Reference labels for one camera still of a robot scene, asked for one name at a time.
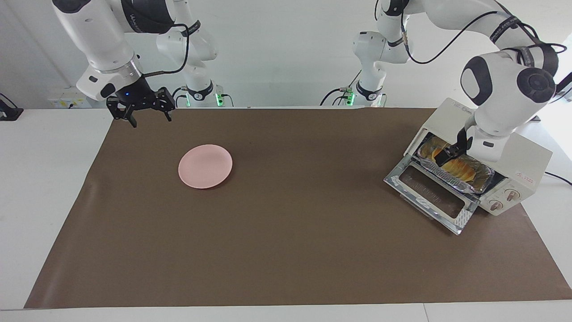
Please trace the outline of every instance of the power cord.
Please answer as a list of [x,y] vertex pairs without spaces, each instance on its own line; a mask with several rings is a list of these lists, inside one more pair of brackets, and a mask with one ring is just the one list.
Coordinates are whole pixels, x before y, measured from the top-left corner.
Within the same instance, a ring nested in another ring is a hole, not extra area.
[[177,95],[177,93],[178,93],[179,91],[184,91],[184,90],[185,90],[185,86],[181,86],[181,87],[175,89],[175,91],[173,92],[173,95],[172,95],[172,96],[175,97],[175,95]]
[[374,10],[375,21],[378,20],[378,4],[379,4],[379,0],[377,0],[377,1],[375,2],[375,10]]
[[556,92],[562,93],[562,91],[564,91],[564,89],[568,85],[570,85],[570,83],[572,83],[572,73],[569,73],[568,75],[566,75],[566,77],[564,77],[562,79],[562,81],[560,81],[560,83],[558,83],[558,85],[556,85]]
[[[189,30],[189,26],[187,26],[184,23],[175,23],[173,24],[172,27],[184,27],[185,28],[185,32],[187,32]],[[185,61],[183,61],[182,66],[177,69],[177,70],[171,70],[171,71],[164,71],[164,70],[160,70],[158,72],[153,72],[153,73],[148,73],[148,74],[143,74],[141,77],[143,78],[147,78],[147,77],[153,77],[153,76],[158,76],[158,75],[165,75],[165,74],[176,74],[178,72],[180,72],[181,70],[183,70],[186,66],[186,62],[189,60],[189,47],[190,47],[190,34],[187,35],[186,37],[186,52],[185,52]]]
[[[402,0],[403,3],[403,7],[405,8],[405,0]],[[434,60],[436,60],[437,58],[439,58],[439,56],[441,56],[445,50],[447,50],[465,31],[467,31],[467,29],[472,26],[475,22],[479,21],[480,19],[482,19],[483,17],[486,17],[488,15],[491,14],[497,14],[499,13],[498,11],[489,11],[486,13],[483,13],[482,15],[476,17],[475,19],[473,19],[473,21],[471,21],[468,25],[466,25],[458,34],[457,36],[455,36],[455,38],[453,38],[448,44],[447,46],[445,46],[435,57],[433,57],[432,59],[428,60],[428,61],[418,61],[415,58],[413,58],[413,55],[411,54],[411,51],[409,49],[409,43],[408,43],[408,39],[407,39],[407,30],[405,30],[405,23],[404,23],[404,16],[405,16],[405,10],[403,10],[401,12],[401,31],[403,34],[403,44],[405,45],[405,51],[407,51],[407,55],[409,55],[409,58],[411,58],[411,60],[417,64],[420,65],[425,65],[425,64],[429,64],[431,62],[433,62]]]
[[564,182],[566,182],[567,184],[569,184],[569,185],[572,186],[572,182],[571,182],[571,181],[569,181],[569,180],[567,180],[567,179],[565,179],[565,178],[563,178],[563,177],[561,177],[561,176],[559,176],[559,175],[555,175],[555,174],[552,174],[552,173],[550,173],[550,172],[546,172],[546,174],[549,175],[549,176],[553,176],[553,177],[555,177],[555,178],[558,178],[558,179],[560,179],[560,180],[562,180],[562,181],[564,181]]
[[553,100],[552,102],[550,102],[550,103],[548,103],[548,104],[552,104],[552,103],[556,103],[557,101],[560,101],[560,100],[563,99],[566,95],[568,95],[571,91],[572,91],[572,88],[570,88],[566,93],[562,94],[562,96],[560,96],[559,98]]
[[320,103],[320,106],[324,105],[324,102],[328,99],[328,97],[330,97],[331,94],[334,94],[335,92],[345,92],[346,89],[350,89],[352,87],[352,85],[354,84],[354,82],[358,79],[358,77],[360,76],[361,73],[362,73],[362,70],[360,69],[359,72],[357,73],[356,77],[353,78],[352,82],[346,88],[336,88],[336,89],[331,90],[330,93],[327,93],[326,96],[324,96],[324,99],[322,100],[322,102]]
[[522,52],[514,47],[510,47],[510,48],[504,48],[503,50],[512,50],[513,52],[517,53],[517,63],[522,63]]
[[11,99],[9,99],[6,95],[0,93],[0,96],[4,97],[6,100],[8,100],[8,102],[10,102],[14,106],[14,108],[18,108],[18,106]]
[[[402,0],[402,4],[403,4],[403,8],[405,8],[405,0]],[[418,61],[416,60],[413,55],[411,54],[411,51],[409,49],[409,43],[408,43],[408,39],[407,39],[407,30],[405,29],[405,23],[404,23],[404,19],[405,19],[405,9],[401,12],[401,32],[403,35],[403,44],[405,45],[405,51],[407,52],[407,55],[409,56],[409,58],[411,58],[411,60],[417,64],[420,65],[425,65],[425,64],[429,64],[431,62],[433,62],[434,60],[436,60],[437,58],[439,58],[439,56],[441,56],[465,31],[467,31],[467,29],[472,26],[474,23],[476,23],[477,21],[479,21],[480,19],[482,19],[483,17],[486,17],[488,15],[491,14],[498,14],[501,13],[500,11],[489,11],[486,13],[483,13],[482,15],[476,17],[475,19],[473,19],[471,22],[468,23],[468,25],[466,25],[448,44],[447,46],[445,46],[435,57],[433,57],[432,59],[428,60],[428,61]],[[533,35],[530,34],[530,32],[527,32],[527,34],[529,36],[533,36],[534,38],[538,39],[538,33],[537,31],[529,24],[527,23],[520,23],[520,25],[523,26],[523,29],[526,31],[527,29],[530,29],[530,31],[533,33]],[[568,48],[562,44],[555,44],[555,43],[541,43],[541,44],[535,44],[535,45],[531,45],[531,46],[527,46],[529,49],[530,48],[534,48],[534,47],[539,47],[542,45],[550,45],[550,46],[558,46],[560,48],[562,48],[561,51],[556,52],[556,54],[561,54],[565,51],[568,50]],[[512,49],[512,50],[516,50],[520,53],[520,51],[516,48],[507,48],[507,49]]]
[[357,72],[356,77],[353,78],[352,82],[348,85],[348,87],[350,87],[350,88],[352,87],[353,82],[355,82],[358,79],[358,77],[360,76],[361,73],[362,73],[362,70],[360,69],[359,72]]
[[221,97],[228,97],[228,98],[230,98],[230,99],[231,99],[232,107],[235,107],[235,101],[232,100],[232,96],[230,96],[230,95],[228,95],[228,94],[222,94]]
[[340,96],[340,97],[338,97],[338,98],[336,98],[335,100],[333,100],[332,106],[336,105],[337,100],[340,100],[339,103],[338,103],[338,106],[339,106],[339,105],[341,104],[341,102],[343,102],[344,99],[347,99],[347,98],[348,98],[347,96],[343,96],[343,95]]
[[387,94],[384,93],[384,94],[382,94],[382,96],[385,96],[385,97],[386,97],[386,100],[383,101],[383,107],[386,107],[387,98],[388,98],[388,97],[387,97]]
[[324,99],[320,103],[320,106],[323,106],[324,102],[328,99],[328,97],[330,97],[330,95],[334,94],[335,92],[344,92],[344,89],[343,88],[336,88],[336,89],[331,90],[329,93],[326,94],[326,96],[324,96]]
[[186,98],[186,95],[179,95],[177,96],[177,98],[175,99],[175,108],[178,108],[178,101],[180,98]]

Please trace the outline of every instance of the black cable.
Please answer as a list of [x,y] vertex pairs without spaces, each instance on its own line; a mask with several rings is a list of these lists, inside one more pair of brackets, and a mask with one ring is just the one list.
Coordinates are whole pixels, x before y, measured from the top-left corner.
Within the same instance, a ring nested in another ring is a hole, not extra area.
[[343,90],[342,90],[341,88],[336,88],[336,89],[331,90],[328,94],[326,94],[326,96],[324,97],[324,99],[323,99],[322,102],[320,103],[320,106],[323,106],[323,105],[324,105],[324,102],[328,99],[328,97],[329,97],[331,94],[334,94],[335,92],[343,92]]
[[560,180],[562,180],[562,181],[564,181],[564,182],[566,182],[567,184],[569,184],[569,185],[572,186],[572,182],[570,182],[570,180],[564,179],[563,177],[561,177],[561,176],[559,176],[559,175],[552,174],[552,173],[550,173],[550,172],[546,172],[546,174],[549,175],[549,176],[553,176],[553,177],[555,177],[555,178],[558,178],[558,179],[560,179]]
[[348,98],[348,97],[347,97],[347,96],[344,96],[344,95],[342,95],[342,96],[336,98],[335,100],[333,100],[332,106],[336,105],[337,100],[340,100],[339,103],[338,103],[338,105],[340,105],[341,102],[343,102],[344,99],[347,99],[347,98]]
[[[175,23],[173,24],[172,27],[185,27],[185,31],[189,30],[189,26],[187,26],[184,23]],[[158,76],[158,75],[165,75],[165,74],[176,74],[178,72],[180,72],[181,70],[183,70],[183,68],[185,68],[186,66],[186,62],[189,60],[189,47],[190,47],[190,35],[187,35],[186,37],[186,52],[185,52],[185,61],[183,61],[181,67],[177,70],[171,70],[171,71],[164,71],[164,70],[160,70],[158,72],[153,72],[153,73],[148,73],[148,74],[143,74],[141,77],[143,78],[147,78],[147,77],[153,77],[153,76]]]
[[572,73],[569,73],[564,79],[556,86],[556,92],[562,92],[568,85],[572,83]]
[[[405,8],[405,0],[402,0],[403,3],[403,8]],[[448,44],[447,46],[445,46],[435,57],[433,57],[432,59],[428,60],[428,61],[418,61],[415,58],[413,58],[413,55],[411,55],[411,52],[409,50],[409,45],[407,45],[407,31],[405,30],[405,23],[403,22],[404,20],[404,14],[405,10],[403,10],[401,12],[401,31],[403,34],[403,38],[404,38],[404,43],[405,43],[405,50],[407,51],[407,54],[409,55],[409,58],[411,58],[412,61],[414,61],[417,64],[420,65],[425,65],[425,64],[429,64],[430,62],[433,62],[434,60],[436,60],[437,58],[439,58],[439,56],[441,56],[445,50],[447,50],[460,36],[461,34],[463,34],[470,26],[472,26],[475,22],[479,21],[480,19],[482,19],[483,17],[486,17],[488,15],[491,14],[498,14],[498,11],[489,11],[486,13],[483,13],[482,15],[476,17],[475,19],[473,19],[473,21],[471,21],[468,25],[466,25],[458,34],[457,36],[455,36],[455,38],[453,38]]]
[[0,96],[4,97],[6,100],[8,100],[8,102],[10,102],[14,106],[14,108],[18,108],[18,106],[14,102],[12,102],[12,100],[9,99],[6,95],[0,93]]
[[533,33],[534,38],[538,39],[538,33],[536,32],[536,29],[534,29],[531,25],[527,24],[527,23],[523,23],[521,22],[521,25],[524,27],[527,27],[528,29],[530,29],[530,31]]
[[179,87],[179,88],[175,89],[175,91],[173,92],[173,95],[172,95],[172,96],[175,97],[175,95],[176,95],[179,91],[182,91],[182,90],[184,90],[184,89],[185,89],[184,87]]
[[[503,10],[506,14],[508,14],[508,15],[511,16],[511,17],[514,17],[514,15],[512,14],[512,12],[510,12],[505,6],[503,6],[503,5],[502,5],[501,3],[499,3],[498,1],[495,1],[495,2],[496,2],[496,4],[498,4],[498,5],[502,8],[502,10]],[[529,31],[528,29],[526,29],[526,28],[522,25],[522,22],[519,22],[517,25],[526,33],[526,35],[527,35],[531,40],[534,40],[534,35],[530,34],[530,31]]]
[[378,20],[378,4],[379,4],[379,0],[377,0],[377,1],[375,2],[375,10],[374,10],[375,21]]
[[518,50],[517,48],[504,48],[503,50],[512,50],[513,52],[517,53],[517,63],[520,64],[522,62],[521,57],[522,57],[522,52],[520,50]]
[[[561,53],[563,53],[563,52],[565,52],[565,51],[568,50],[568,47],[566,47],[566,46],[564,46],[564,45],[562,45],[562,44],[556,44],[556,43],[554,43],[554,42],[544,42],[543,44],[550,45],[550,46],[556,46],[556,47],[562,48],[562,50],[560,50],[559,52],[556,52],[556,54],[561,54]],[[534,47],[538,47],[538,46],[540,46],[540,45],[542,45],[542,44],[537,44],[537,45],[528,46],[528,48],[534,48]]]
[[182,98],[182,97],[183,97],[183,98],[186,98],[186,95],[179,95],[179,96],[175,99],[175,108],[178,108],[178,100],[179,100],[180,98]]
[[385,97],[386,97],[386,100],[383,101],[383,106],[382,106],[382,107],[385,107],[386,104],[387,104],[387,99],[388,99],[388,97],[387,97],[387,94],[382,94],[382,96],[385,96]]
[[235,107],[235,101],[232,100],[232,96],[230,96],[230,95],[228,95],[228,94],[222,94],[221,97],[228,97],[228,98],[230,98],[230,99],[231,99],[232,107]]
[[355,82],[358,77],[360,76],[360,74],[362,73],[362,70],[360,69],[359,72],[357,73],[356,77],[352,80],[352,82],[348,85],[348,87],[352,87],[353,82]]
[[563,97],[565,97],[566,95],[568,95],[568,93],[570,93],[572,91],[572,88],[570,88],[566,93],[562,94],[562,96],[560,96],[559,98],[553,100],[552,102],[548,103],[548,104],[552,104],[552,103],[556,103],[557,101],[560,101]]

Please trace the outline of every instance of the oven knob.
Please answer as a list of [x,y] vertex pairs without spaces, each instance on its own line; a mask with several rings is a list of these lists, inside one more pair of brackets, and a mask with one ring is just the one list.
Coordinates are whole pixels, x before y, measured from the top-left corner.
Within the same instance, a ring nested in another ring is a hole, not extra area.
[[500,201],[493,200],[491,201],[491,211],[502,209],[503,205]]
[[506,197],[506,201],[508,201],[508,202],[511,202],[515,199],[519,199],[521,197],[521,194],[518,193],[517,190],[508,189],[505,192],[508,194]]

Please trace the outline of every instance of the pink plate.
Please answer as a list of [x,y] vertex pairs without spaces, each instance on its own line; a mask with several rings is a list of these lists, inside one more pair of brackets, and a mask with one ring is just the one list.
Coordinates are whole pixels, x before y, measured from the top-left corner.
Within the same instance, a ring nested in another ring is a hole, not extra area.
[[232,157],[212,144],[196,147],[182,157],[179,177],[189,187],[208,189],[221,184],[232,170]]

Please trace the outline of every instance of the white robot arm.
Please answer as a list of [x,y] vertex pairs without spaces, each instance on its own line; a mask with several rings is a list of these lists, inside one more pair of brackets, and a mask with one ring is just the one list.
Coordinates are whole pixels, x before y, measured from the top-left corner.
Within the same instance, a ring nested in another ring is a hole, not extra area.
[[[187,0],[52,0],[52,3],[61,24],[89,62],[77,88],[92,99],[107,99],[115,119],[129,120],[135,127],[133,111],[153,108],[170,120],[170,111],[175,108],[173,97],[166,88],[153,92],[145,78],[178,71],[183,71],[189,92],[201,93],[200,99],[193,95],[199,102],[197,105],[220,105],[217,87],[202,63],[215,59],[217,50],[212,37],[199,30],[200,22],[193,21]],[[138,56],[125,39],[127,32],[159,34],[160,51],[184,66],[172,72],[142,73]]]
[[516,127],[554,96],[556,51],[497,1],[381,0],[380,4],[380,33],[360,33],[354,40],[354,52],[363,65],[362,79],[355,85],[356,104],[375,105],[379,99],[373,94],[381,92],[385,78],[380,61],[404,64],[412,59],[406,31],[411,14],[425,12],[440,28],[484,34],[500,49],[466,65],[461,85],[479,108],[460,131],[458,142],[438,156],[439,165],[464,153],[498,161]]

